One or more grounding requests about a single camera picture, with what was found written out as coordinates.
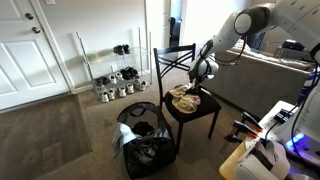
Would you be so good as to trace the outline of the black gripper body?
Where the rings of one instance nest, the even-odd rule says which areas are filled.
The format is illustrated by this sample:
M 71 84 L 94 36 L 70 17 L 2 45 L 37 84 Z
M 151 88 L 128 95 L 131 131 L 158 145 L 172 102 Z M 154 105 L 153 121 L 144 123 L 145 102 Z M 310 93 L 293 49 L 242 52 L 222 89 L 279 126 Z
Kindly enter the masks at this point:
M 205 76 L 197 76 L 195 77 L 193 80 L 192 80 L 192 85 L 193 85 L 193 89 L 202 89 L 203 91 L 205 91 L 206 93 L 210 94 L 210 91 L 204 87 L 202 85 L 202 82 L 207 80 L 208 79 L 208 76 L 205 75 Z

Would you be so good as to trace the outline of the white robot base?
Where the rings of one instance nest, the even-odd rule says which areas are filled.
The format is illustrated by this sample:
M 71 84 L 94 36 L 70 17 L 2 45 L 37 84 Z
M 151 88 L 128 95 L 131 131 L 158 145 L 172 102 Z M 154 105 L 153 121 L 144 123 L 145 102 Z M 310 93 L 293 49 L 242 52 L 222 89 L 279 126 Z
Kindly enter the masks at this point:
M 304 83 L 294 114 L 275 131 L 291 155 L 316 167 L 320 166 L 320 84 L 319 68 Z

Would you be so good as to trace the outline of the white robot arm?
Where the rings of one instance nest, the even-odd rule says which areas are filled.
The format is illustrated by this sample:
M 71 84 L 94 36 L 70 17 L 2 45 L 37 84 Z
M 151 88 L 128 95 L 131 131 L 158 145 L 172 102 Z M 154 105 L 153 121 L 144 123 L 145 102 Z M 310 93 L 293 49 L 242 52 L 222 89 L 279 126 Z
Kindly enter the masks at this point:
M 320 0 L 277 0 L 235 11 L 220 31 L 209 39 L 192 62 L 188 75 L 191 81 L 214 75 L 205 62 L 213 53 L 231 49 L 241 37 L 280 27 L 301 43 L 310 57 L 320 63 Z

